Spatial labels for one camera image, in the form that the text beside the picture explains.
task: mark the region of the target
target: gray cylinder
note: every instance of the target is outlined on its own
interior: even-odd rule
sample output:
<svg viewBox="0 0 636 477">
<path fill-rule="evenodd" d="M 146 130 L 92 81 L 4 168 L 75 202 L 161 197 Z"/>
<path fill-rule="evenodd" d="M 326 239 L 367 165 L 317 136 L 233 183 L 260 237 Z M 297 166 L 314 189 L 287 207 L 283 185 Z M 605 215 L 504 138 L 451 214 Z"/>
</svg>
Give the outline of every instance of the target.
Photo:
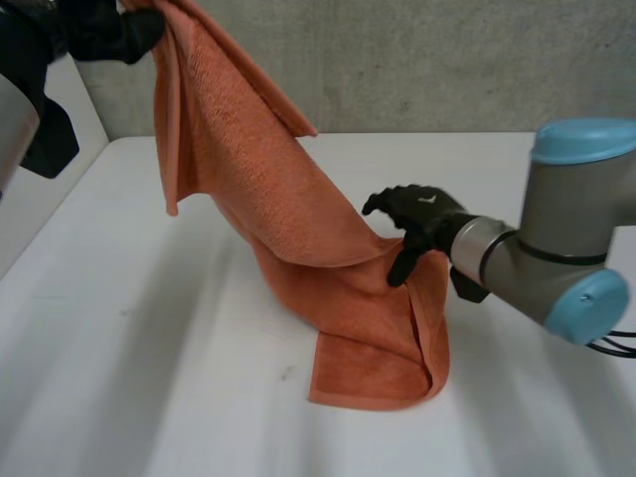
<svg viewBox="0 0 636 477">
<path fill-rule="evenodd" d="M 605 336 L 629 301 L 624 278 L 602 263 L 574 265 L 532 255 L 517 231 L 493 219 L 478 217 L 463 226 L 450 255 L 464 277 L 573 344 Z"/>
<path fill-rule="evenodd" d="M 20 165 L 35 136 L 40 118 L 31 101 L 0 75 L 0 194 Z"/>
</svg>

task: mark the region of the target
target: light blue joint cap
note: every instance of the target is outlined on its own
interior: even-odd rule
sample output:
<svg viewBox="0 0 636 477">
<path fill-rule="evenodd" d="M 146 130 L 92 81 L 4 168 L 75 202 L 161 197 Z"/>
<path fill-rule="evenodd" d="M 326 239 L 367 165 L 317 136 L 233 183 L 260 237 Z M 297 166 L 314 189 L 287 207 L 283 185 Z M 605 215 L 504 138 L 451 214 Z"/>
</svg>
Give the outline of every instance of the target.
<svg viewBox="0 0 636 477">
<path fill-rule="evenodd" d="M 586 345 L 609 333 L 629 303 L 625 278 L 599 270 L 573 285 L 555 303 L 544 326 L 575 345 Z"/>
<path fill-rule="evenodd" d="M 532 160 L 555 166 L 604 161 L 636 149 L 636 120 L 565 119 L 546 124 L 535 138 Z"/>
</svg>

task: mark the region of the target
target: towel fold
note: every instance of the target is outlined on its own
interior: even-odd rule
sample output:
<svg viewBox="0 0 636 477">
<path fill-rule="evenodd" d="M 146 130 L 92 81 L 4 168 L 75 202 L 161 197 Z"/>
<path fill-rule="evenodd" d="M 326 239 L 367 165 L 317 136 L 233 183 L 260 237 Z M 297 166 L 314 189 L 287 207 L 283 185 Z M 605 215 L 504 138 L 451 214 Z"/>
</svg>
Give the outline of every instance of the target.
<svg viewBox="0 0 636 477">
<path fill-rule="evenodd" d="M 449 369 L 445 257 L 425 255 L 406 286 L 388 287 L 400 240 L 378 237 L 298 144 L 317 131 L 272 80 L 192 0 L 124 3 L 166 18 L 153 55 L 168 213 L 212 196 L 273 293 L 320 330 L 310 399 L 380 410 L 437 394 Z"/>
</svg>

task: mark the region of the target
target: black cable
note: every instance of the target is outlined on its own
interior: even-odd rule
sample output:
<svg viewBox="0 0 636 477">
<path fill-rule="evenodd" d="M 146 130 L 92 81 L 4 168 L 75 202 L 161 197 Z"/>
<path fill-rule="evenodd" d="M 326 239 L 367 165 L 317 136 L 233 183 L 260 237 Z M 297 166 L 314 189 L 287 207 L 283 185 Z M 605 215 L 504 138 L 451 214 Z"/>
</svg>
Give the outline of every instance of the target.
<svg viewBox="0 0 636 477">
<path fill-rule="evenodd" d="M 617 336 L 620 338 L 636 338 L 636 333 L 631 331 L 610 331 L 609 336 Z"/>
<path fill-rule="evenodd" d="M 619 350 L 627 351 L 629 353 L 636 353 L 636 348 L 631 348 L 629 346 L 622 345 L 620 343 L 615 342 L 614 340 L 610 340 L 609 338 L 603 338 L 603 341 L 609 345 L 612 345 L 614 348 L 618 348 Z"/>
<path fill-rule="evenodd" d="M 615 356 L 617 358 L 627 358 L 630 360 L 636 360 L 636 353 L 629 353 L 626 351 L 617 351 L 617 350 L 610 350 L 609 348 L 605 348 L 602 346 L 598 346 L 598 345 L 594 345 L 593 343 L 590 343 L 589 345 L 587 345 L 587 348 L 590 348 L 594 351 L 597 351 L 599 353 L 603 353 L 604 355 L 609 355 L 609 356 Z"/>
</svg>

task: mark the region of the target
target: table surface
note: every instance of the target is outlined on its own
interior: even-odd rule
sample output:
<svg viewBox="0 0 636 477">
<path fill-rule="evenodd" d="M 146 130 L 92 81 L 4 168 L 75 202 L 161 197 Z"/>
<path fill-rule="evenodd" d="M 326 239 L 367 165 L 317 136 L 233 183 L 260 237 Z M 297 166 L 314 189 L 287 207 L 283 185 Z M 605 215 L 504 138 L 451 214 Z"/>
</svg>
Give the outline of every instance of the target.
<svg viewBox="0 0 636 477">
<path fill-rule="evenodd" d="M 417 182 L 516 225 L 531 142 L 303 145 L 359 209 Z M 274 300 L 209 198 L 164 211 L 153 139 L 115 141 L 0 282 L 1 477 L 634 475 L 636 363 L 450 290 L 438 397 L 400 412 L 311 404 L 315 330 Z M 370 224 L 398 234 L 381 215 Z M 610 258 L 632 283 L 635 239 L 621 230 Z"/>
</svg>

